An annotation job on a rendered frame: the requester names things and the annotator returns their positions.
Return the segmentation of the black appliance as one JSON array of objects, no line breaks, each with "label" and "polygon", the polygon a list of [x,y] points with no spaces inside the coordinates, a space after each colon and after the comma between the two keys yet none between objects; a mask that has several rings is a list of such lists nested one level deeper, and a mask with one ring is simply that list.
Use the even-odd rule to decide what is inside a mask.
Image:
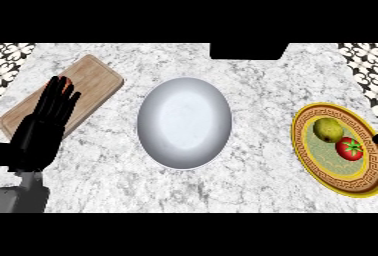
[{"label": "black appliance", "polygon": [[211,43],[210,57],[224,60],[277,60],[286,43]]}]

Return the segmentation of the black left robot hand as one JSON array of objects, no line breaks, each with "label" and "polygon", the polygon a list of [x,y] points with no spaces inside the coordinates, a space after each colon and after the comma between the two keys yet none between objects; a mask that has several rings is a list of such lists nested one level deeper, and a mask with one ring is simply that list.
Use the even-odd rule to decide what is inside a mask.
[{"label": "black left robot hand", "polygon": [[81,93],[74,84],[62,94],[66,77],[53,76],[34,111],[18,125],[9,143],[0,143],[0,166],[10,172],[41,171],[53,162],[63,132]]}]

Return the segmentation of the yellow-green fruit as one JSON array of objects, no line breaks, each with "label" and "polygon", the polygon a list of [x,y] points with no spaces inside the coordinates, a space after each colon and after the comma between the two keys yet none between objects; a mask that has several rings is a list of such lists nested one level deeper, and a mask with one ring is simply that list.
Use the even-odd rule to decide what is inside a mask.
[{"label": "yellow-green fruit", "polygon": [[338,121],[332,118],[320,118],[313,125],[313,133],[326,143],[337,143],[342,136],[344,130]]}]

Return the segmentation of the white oval bowl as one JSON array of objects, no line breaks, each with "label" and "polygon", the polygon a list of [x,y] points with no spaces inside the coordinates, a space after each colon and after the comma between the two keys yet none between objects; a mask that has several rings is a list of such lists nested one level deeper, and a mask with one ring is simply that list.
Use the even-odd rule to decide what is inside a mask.
[{"label": "white oval bowl", "polygon": [[207,81],[181,77],[150,90],[137,114],[137,136],[162,166],[179,170],[204,166],[224,149],[230,132],[230,106]]}]

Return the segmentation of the red tomato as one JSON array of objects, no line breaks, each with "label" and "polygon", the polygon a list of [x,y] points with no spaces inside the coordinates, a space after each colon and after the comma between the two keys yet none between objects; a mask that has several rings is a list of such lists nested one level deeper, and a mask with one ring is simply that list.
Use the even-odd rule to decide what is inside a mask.
[{"label": "red tomato", "polygon": [[338,155],[348,161],[357,161],[363,157],[362,143],[350,137],[342,137],[335,143],[335,150]]}]

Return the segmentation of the wooden cutting board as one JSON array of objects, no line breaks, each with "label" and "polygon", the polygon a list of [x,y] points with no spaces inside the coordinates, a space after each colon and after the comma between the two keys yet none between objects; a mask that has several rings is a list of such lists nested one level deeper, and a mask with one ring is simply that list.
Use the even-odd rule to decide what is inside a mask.
[{"label": "wooden cutting board", "polygon": [[[68,136],[121,88],[124,78],[93,55],[85,55],[60,75],[71,79],[74,90],[81,93],[65,126],[63,136]],[[0,130],[7,138],[12,138],[23,117],[32,112],[41,92],[43,88],[0,117]]]}]

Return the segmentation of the yellow patterned plate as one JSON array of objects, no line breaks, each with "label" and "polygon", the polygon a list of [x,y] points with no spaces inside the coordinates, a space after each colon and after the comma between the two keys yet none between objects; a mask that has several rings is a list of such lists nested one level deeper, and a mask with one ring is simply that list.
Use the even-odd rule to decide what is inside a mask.
[{"label": "yellow patterned plate", "polygon": [[[313,133],[317,119],[338,121],[344,136],[362,143],[363,157],[345,160],[335,144],[323,142]],[[365,198],[378,195],[378,144],[368,122],[345,107],[332,103],[311,103],[297,112],[291,124],[291,141],[298,160],[319,183],[337,193]]]}]

